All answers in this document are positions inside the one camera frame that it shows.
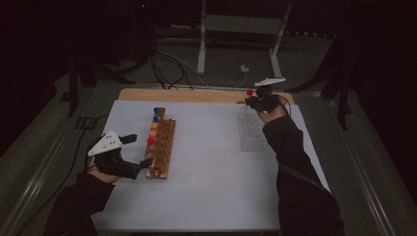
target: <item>red peg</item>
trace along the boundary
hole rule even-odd
[[[147,142],[148,142],[148,145],[153,145],[153,144],[155,143],[155,139],[154,139],[154,138],[152,138],[152,137],[149,137],[149,138],[147,139]]]

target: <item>hand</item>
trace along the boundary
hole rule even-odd
[[[121,178],[119,176],[108,175],[108,174],[102,173],[102,172],[98,171],[96,166],[90,168],[87,171],[87,174],[90,174],[90,175],[94,176],[95,178],[97,178],[97,179],[99,179],[102,182],[107,183],[107,184],[113,184]]]
[[[258,112],[259,117],[264,121],[265,124],[274,119],[287,115],[287,111],[285,109],[286,100],[280,97],[279,101],[282,105],[278,105],[275,109],[273,109],[271,113]]]

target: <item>metal stand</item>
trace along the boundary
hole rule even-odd
[[[287,5],[282,19],[264,19],[264,18],[247,18],[247,17],[233,17],[211,15],[206,13],[206,0],[202,1],[202,20],[201,20],[201,38],[200,38],[200,52],[199,61],[197,64],[197,73],[203,75],[206,66],[206,30],[221,30],[221,31],[237,31],[237,32],[254,32],[275,34],[275,45],[268,50],[270,63],[272,65],[273,76],[275,78],[282,78],[281,70],[279,69],[278,59],[276,54],[278,52],[279,44],[285,33],[286,23],[288,21],[289,13],[292,5]]]

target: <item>black sleeve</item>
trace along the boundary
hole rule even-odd
[[[114,185],[84,174],[73,186],[64,188],[57,197],[43,235],[96,235],[90,217],[104,210]]]
[[[304,152],[303,132],[289,116],[268,122],[263,131],[281,165],[320,183],[310,157]],[[284,236],[344,235],[338,204],[329,192],[282,171],[278,171],[276,189]]]

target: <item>dark background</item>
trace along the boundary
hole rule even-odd
[[[224,1],[212,0],[208,1],[208,11],[267,17],[274,14],[277,5],[283,4],[263,2],[268,4],[267,9],[254,7],[247,13],[238,6],[251,4],[249,0],[230,1],[226,7]],[[144,24],[169,28],[196,27],[200,23],[201,3],[195,0],[1,2],[0,154],[55,94],[53,83],[68,73],[72,45],[80,46],[98,62],[117,64],[122,58],[144,56],[141,53],[149,45],[135,46],[133,54],[132,48],[122,46],[131,45],[124,43],[123,29],[134,30],[132,9],[138,19],[135,34],[139,40],[145,33],[141,30]],[[291,34],[337,34],[318,75],[333,68],[349,73],[349,86],[357,91],[417,202],[416,18],[412,0],[294,1],[286,29]]]

